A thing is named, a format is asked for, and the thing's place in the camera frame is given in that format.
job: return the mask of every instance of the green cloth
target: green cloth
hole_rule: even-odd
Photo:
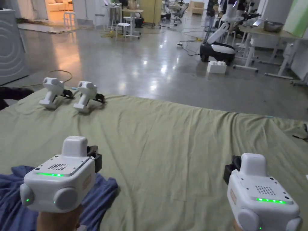
[[[68,136],[98,145],[103,177],[117,180],[120,193],[101,230],[230,231],[234,220],[223,181],[232,155],[263,154],[268,172],[308,217],[308,144],[303,122],[216,111],[131,96],[90,101],[58,97],[49,111],[40,90],[0,111],[0,174],[12,166],[38,166],[61,153]],[[308,223],[302,230],[308,230]]]

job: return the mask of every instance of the green led light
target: green led light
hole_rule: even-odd
[[[271,203],[276,203],[276,204],[286,204],[285,201],[276,201],[276,200],[262,199],[262,198],[257,198],[257,201],[265,201],[265,202],[271,202]]]
[[[61,176],[64,176],[63,174],[53,174],[53,173],[37,173],[37,175],[44,175],[44,176],[58,176],[58,177],[61,177]]]

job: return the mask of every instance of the office chair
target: office chair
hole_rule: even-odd
[[[175,26],[177,25],[176,21],[180,21],[182,23],[181,18],[184,16],[185,10],[187,10],[188,6],[189,6],[189,3],[185,3],[185,5],[181,8],[181,10],[173,13],[173,15],[175,16],[175,19],[174,19]]]

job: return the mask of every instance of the couch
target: couch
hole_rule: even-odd
[[[73,4],[68,0],[48,0],[49,12],[73,10]]]

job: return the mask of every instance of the blue cloth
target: blue cloth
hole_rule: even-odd
[[[32,170],[33,167],[19,166],[12,168],[11,175],[0,175],[0,230],[36,230],[38,212],[23,206],[19,194],[24,176]],[[98,230],[105,212],[117,195],[117,189],[115,179],[105,180],[97,174],[95,185],[82,201],[83,213],[80,216],[80,224],[86,225],[89,231]]]

